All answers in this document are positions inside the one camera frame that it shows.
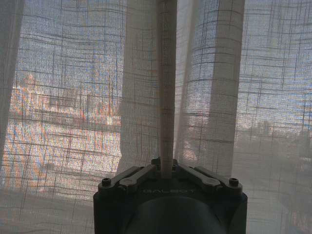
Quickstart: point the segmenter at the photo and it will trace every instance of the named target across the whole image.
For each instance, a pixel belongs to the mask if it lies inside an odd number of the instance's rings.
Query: bolt
[[[102,180],[102,185],[103,186],[108,186],[108,185],[110,185],[111,184],[111,179],[110,178],[104,178],[103,180]]]
[[[230,184],[231,186],[233,186],[233,187],[237,187],[237,186],[238,186],[238,183],[239,183],[239,181],[238,181],[238,179],[236,179],[236,178],[230,178],[230,179],[229,179],[229,184]]]

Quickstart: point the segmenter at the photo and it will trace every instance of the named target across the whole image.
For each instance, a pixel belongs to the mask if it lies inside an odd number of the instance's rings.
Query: logo
[[[144,189],[143,190],[144,193],[146,194],[154,194],[154,193],[158,193],[158,194],[185,194],[185,193],[194,193],[195,189],[169,189],[169,190],[165,190],[165,189]]]

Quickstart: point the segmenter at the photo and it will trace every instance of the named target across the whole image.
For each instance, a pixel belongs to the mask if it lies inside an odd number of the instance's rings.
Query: curtain fold
[[[2,162],[15,64],[20,41],[23,0],[3,0],[0,2],[0,162]]]
[[[162,175],[168,177],[174,138],[176,0],[129,0],[127,9],[118,172],[162,156],[167,165]]]
[[[178,21],[177,53],[184,66],[177,66],[175,158],[229,176],[244,1],[181,1],[180,6],[192,12]]]

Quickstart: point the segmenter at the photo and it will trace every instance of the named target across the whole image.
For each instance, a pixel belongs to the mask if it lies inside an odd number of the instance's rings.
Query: white curtain
[[[0,1],[0,233],[94,233],[99,181],[158,156],[237,177],[247,233],[312,233],[310,9]]]

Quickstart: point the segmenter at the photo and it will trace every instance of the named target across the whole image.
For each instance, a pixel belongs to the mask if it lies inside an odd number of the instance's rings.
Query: metal bracket
[[[187,173],[188,178],[192,182],[200,186],[202,190],[207,193],[214,193],[217,186],[220,185],[219,180],[208,177],[198,171],[195,171],[193,168],[190,168],[183,164],[179,164],[179,167],[184,171],[184,173]]]
[[[236,178],[230,178],[226,179],[225,177],[219,176],[218,174],[207,170],[204,167],[195,167],[194,170],[197,172],[200,172],[204,174],[205,176],[217,179],[220,181],[222,188],[226,191],[229,192],[231,195],[241,195],[243,191],[243,186],[241,183],[239,183],[238,179]]]
[[[127,169],[126,171],[118,174],[117,176],[110,178],[104,178],[100,184],[98,184],[97,188],[101,195],[109,195],[111,192],[113,192],[117,186],[119,185],[119,182],[134,173],[140,171],[140,167],[131,167]]]
[[[148,177],[151,175],[152,172],[156,171],[157,166],[156,165],[148,165],[135,173],[134,175],[124,178],[119,182],[119,185],[124,187],[127,191],[127,193],[134,193],[137,191],[138,185],[143,183],[148,179]]]

